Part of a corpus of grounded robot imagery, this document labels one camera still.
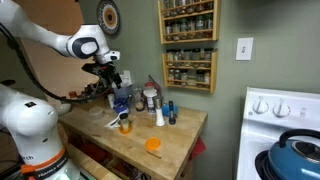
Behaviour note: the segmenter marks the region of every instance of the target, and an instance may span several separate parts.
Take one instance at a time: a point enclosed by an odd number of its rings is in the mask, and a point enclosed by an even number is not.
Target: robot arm
[[[93,57],[95,64],[86,64],[82,69],[102,78],[105,88],[112,82],[120,87],[121,78],[113,65],[113,61],[120,59],[120,52],[110,51],[99,25],[82,25],[73,36],[59,35],[30,21],[24,10],[11,0],[0,0],[0,23],[13,36],[49,46],[63,56]]]

